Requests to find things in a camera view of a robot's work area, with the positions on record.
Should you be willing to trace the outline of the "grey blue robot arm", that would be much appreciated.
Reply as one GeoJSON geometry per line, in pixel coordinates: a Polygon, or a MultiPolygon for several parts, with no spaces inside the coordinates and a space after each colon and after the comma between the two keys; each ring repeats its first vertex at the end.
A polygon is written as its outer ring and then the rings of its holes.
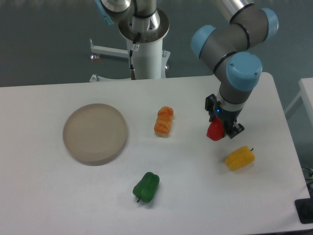
{"type": "MultiPolygon", "coordinates": [[[[101,18],[117,24],[126,40],[131,79],[162,78],[166,64],[162,43],[170,23],[157,2],[98,0],[95,4],[101,18]]],[[[274,36],[279,27],[272,10],[259,9],[250,0],[218,0],[216,5],[229,26],[218,30],[205,25],[191,39],[192,51],[221,84],[218,93],[205,100],[210,123],[207,136],[213,141],[233,138],[244,130],[237,118],[262,73],[260,59],[248,50],[274,36]]]]}

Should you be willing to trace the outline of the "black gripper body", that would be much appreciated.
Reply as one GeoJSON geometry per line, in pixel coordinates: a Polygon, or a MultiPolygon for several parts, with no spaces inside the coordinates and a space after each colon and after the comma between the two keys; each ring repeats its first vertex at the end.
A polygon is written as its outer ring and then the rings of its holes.
{"type": "Polygon", "coordinates": [[[226,109],[222,108],[221,103],[217,102],[213,106],[213,119],[218,117],[223,124],[223,128],[225,129],[226,135],[230,131],[231,127],[234,123],[237,122],[237,117],[239,116],[241,110],[237,111],[227,111],[226,109]]]}

